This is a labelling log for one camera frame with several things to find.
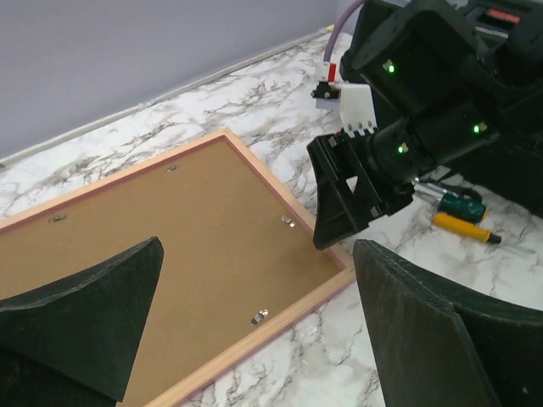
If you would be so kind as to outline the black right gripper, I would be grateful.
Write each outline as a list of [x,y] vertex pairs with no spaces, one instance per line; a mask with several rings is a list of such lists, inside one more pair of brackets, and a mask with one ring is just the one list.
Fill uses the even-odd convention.
[[428,168],[428,152],[407,118],[373,133],[319,136],[307,151],[316,178],[313,243],[319,250],[405,208],[411,181]]

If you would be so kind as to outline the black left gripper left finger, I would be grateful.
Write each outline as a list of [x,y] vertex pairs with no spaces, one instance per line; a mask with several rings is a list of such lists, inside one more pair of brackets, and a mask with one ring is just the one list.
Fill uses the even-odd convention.
[[3,406],[115,406],[126,394],[164,248],[143,241],[1,302]]

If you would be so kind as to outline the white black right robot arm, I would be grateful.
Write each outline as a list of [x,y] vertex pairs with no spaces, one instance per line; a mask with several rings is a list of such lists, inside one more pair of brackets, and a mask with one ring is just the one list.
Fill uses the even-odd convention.
[[319,249],[408,206],[439,166],[542,213],[542,5],[357,1],[312,97],[342,127],[308,145]]

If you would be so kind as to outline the pink picture frame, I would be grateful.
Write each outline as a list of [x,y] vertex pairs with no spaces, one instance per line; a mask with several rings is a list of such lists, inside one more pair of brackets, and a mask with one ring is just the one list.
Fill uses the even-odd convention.
[[229,130],[1,222],[1,302],[151,237],[164,248],[132,373],[115,406],[173,406],[354,279],[340,247]]

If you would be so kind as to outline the yellow handled screwdriver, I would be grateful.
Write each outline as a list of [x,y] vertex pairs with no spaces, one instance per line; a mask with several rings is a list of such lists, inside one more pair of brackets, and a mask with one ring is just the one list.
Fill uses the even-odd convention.
[[472,238],[482,243],[512,248],[523,254],[536,254],[536,251],[531,248],[507,242],[501,236],[496,235],[490,230],[443,212],[438,212],[434,215],[433,223],[441,229],[456,233],[459,236]]

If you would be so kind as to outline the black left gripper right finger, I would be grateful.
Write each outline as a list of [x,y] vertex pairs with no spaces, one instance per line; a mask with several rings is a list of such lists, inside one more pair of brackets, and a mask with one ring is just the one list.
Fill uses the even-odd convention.
[[414,265],[371,240],[353,260],[388,406],[539,406],[542,314]]

